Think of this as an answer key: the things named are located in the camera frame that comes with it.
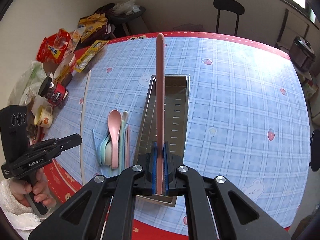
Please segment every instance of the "blue gripper pad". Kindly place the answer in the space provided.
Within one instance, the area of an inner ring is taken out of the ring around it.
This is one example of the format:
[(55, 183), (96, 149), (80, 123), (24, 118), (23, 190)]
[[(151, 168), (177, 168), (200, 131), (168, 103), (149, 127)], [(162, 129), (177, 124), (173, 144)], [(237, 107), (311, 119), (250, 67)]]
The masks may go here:
[(156, 193), (156, 174), (157, 174), (157, 143), (155, 142), (155, 147), (153, 148), (153, 166), (152, 166), (152, 193)]
[(168, 171), (168, 157), (167, 157), (167, 147), (166, 143), (163, 145), (163, 162), (164, 162), (164, 185), (165, 194), (168, 195), (169, 192), (169, 171)]

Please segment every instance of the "floor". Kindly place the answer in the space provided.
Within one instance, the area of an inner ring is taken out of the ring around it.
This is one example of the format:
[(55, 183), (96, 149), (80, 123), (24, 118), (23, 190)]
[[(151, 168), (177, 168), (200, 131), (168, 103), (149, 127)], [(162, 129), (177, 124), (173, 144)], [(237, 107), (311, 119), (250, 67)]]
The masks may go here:
[[(317, 125), (311, 122), (311, 110), (310, 105), (307, 103), (308, 113), (309, 113), (309, 122), (310, 122), (310, 135), (312, 134), (314, 129), (320, 129)], [(293, 220), (293, 223), (289, 229), (290, 235), (292, 235), (298, 224), (302, 219), (306, 216), (311, 215), (315, 212), (316, 208), (318, 208), (320, 204), (320, 170), (317, 172), (313, 172), (311, 168), (309, 168), (309, 175), (307, 179), (306, 189), (303, 194), (301, 204), (297, 211), (296, 217)]]

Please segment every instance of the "white fluffy sleeve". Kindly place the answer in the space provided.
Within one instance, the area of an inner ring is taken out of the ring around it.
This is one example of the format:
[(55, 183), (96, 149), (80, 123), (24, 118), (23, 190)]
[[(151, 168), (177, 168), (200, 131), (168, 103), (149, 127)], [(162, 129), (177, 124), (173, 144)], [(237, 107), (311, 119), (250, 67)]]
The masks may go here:
[(9, 222), (25, 240), (41, 223), (40, 217), (32, 213), (31, 207), (27, 208), (15, 199), (10, 191), (8, 179), (0, 183), (0, 206)]

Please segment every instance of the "blue plaid tablecloth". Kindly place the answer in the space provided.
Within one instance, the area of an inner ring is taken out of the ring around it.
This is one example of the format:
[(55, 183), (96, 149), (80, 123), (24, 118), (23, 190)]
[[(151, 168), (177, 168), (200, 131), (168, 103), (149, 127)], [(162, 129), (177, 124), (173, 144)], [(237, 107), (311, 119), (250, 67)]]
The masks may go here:
[[(230, 41), (165, 38), (165, 74), (191, 76), (184, 164), (201, 175), (226, 176), (281, 226), (291, 225), (308, 175), (310, 130), (302, 89), (290, 60)], [(84, 167), (101, 173), (92, 129), (102, 139), (111, 110), (129, 112), (131, 163), (151, 75), (155, 38), (106, 45), (92, 67), (84, 125)], [(70, 98), (55, 113), (46, 138), (80, 131), (86, 76), (68, 85)], [(79, 147), (57, 158), (81, 183)], [(135, 219), (188, 234), (183, 197), (175, 207), (137, 200)]]

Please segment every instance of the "glass jar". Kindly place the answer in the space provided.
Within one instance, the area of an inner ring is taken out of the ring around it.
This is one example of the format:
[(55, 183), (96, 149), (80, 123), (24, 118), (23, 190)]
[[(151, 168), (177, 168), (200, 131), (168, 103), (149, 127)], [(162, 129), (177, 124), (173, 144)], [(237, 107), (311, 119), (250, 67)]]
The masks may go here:
[(42, 82), (38, 94), (60, 109), (65, 106), (69, 97), (68, 90), (49, 76)]

